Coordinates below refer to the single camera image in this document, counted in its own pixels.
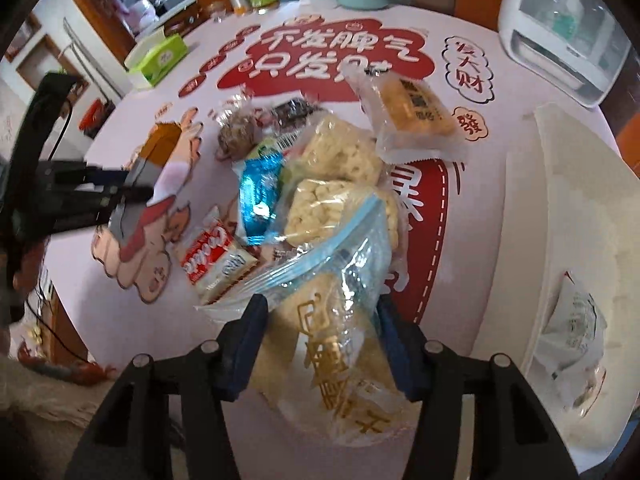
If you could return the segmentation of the green yellow snack packet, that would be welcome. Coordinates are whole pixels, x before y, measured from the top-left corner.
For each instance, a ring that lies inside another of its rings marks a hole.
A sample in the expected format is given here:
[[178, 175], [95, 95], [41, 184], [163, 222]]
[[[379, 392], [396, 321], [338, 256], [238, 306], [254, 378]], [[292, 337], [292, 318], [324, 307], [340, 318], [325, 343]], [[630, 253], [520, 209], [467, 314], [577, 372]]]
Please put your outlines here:
[[285, 157], [294, 148], [298, 134], [288, 133], [282, 136], [266, 136], [247, 155], [247, 159], [260, 159], [280, 154]]

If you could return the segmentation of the white cabinet with clear door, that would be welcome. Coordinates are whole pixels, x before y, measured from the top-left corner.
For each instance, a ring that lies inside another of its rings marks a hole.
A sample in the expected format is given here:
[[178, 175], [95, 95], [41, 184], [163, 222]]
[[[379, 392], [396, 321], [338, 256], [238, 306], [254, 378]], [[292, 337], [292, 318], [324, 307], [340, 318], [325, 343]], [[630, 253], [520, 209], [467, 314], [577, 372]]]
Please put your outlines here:
[[602, 0], [502, 0], [498, 33], [512, 60], [587, 108], [611, 91], [631, 48]]

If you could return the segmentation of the puffed rice cake packet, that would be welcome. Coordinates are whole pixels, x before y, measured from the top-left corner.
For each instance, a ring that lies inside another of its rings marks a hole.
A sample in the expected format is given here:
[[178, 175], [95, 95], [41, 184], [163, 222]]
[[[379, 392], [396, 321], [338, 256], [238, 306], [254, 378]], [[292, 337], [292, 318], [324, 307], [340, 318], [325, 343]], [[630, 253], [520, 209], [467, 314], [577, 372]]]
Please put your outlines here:
[[285, 186], [278, 237], [292, 247], [331, 237], [347, 203], [370, 194], [385, 204], [390, 247], [400, 247], [400, 213], [383, 185], [386, 167], [375, 153], [372, 133], [321, 113], [311, 118], [285, 157]]

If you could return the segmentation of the green tissue box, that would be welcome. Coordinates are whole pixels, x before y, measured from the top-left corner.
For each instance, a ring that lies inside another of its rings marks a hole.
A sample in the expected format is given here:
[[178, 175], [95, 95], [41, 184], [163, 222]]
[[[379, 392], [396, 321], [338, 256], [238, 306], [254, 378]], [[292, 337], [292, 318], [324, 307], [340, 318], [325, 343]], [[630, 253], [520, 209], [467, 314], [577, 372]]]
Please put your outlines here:
[[142, 38], [125, 58], [130, 84], [136, 90], [154, 88], [189, 53], [179, 34], [166, 37], [162, 28]]

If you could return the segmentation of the blue foil snack packet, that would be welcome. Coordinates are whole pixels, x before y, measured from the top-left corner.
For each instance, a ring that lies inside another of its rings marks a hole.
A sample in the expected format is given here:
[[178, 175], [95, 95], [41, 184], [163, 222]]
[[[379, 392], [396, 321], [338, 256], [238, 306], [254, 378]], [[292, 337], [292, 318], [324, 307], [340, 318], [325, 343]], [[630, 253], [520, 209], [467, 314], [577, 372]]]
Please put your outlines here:
[[282, 155], [247, 159], [239, 185], [239, 230], [247, 245], [261, 245], [280, 200]]

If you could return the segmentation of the large zip bag yellow snack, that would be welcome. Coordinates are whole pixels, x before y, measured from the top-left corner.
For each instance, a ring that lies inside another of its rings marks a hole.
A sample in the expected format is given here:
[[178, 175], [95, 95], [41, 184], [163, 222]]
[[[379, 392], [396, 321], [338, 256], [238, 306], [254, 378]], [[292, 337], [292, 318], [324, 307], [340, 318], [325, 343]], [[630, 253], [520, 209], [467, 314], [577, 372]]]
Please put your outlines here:
[[330, 238], [200, 310], [224, 326], [251, 296], [264, 296], [267, 328], [250, 386], [299, 431], [351, 448], [378, 444], [419, 416], [396, 388], [378, 339], [376, 304], [390, 260], [385, 203], [352, 194]]

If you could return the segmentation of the red nut snack packet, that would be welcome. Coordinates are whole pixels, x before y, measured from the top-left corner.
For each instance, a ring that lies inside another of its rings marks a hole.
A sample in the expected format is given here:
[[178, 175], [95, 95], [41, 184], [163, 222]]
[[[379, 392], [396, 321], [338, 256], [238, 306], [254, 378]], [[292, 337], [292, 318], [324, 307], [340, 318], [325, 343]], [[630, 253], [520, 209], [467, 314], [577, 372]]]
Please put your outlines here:
[[593, 296], [566, 271], [534, 353], [566, 410], [586, 414], [600, 394], [606, 377], [602, 360], [607, 328]]

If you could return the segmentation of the orange crab noodle snack packet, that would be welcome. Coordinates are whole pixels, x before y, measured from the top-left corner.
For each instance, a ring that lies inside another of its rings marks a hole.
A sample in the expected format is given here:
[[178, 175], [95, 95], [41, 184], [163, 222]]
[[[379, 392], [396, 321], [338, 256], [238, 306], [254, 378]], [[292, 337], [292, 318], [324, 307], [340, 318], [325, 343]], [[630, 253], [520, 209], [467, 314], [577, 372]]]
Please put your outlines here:
[[343, 67], [341, 74], [358, 96], [376, 137], [376, 154], [384, 162], [464, 162], [465, 134], [425, 81], [353, 65]]

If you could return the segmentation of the dark round snack packet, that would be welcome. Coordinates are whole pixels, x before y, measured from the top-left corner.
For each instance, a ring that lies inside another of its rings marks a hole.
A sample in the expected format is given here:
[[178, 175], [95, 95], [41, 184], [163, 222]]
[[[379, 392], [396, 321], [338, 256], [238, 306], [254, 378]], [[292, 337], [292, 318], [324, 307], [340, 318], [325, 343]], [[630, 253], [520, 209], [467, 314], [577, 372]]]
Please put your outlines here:
[[216, 123], [219, 126], [216, 151], [219, 160], [230, 159], [236, 162], [254, 148], [258, 125], [251, 114], [227, 110], [216, 117]]

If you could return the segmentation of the red white cookie packet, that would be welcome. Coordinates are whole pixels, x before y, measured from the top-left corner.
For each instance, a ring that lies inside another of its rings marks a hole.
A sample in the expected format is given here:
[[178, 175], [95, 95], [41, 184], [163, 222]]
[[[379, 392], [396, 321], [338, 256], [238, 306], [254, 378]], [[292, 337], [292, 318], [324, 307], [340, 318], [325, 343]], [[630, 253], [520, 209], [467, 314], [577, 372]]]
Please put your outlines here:
[[258, 259], [226, 227], [217, 205], [186, 230], [175, 254], [200, 304], [213, 304], [258, 266]]

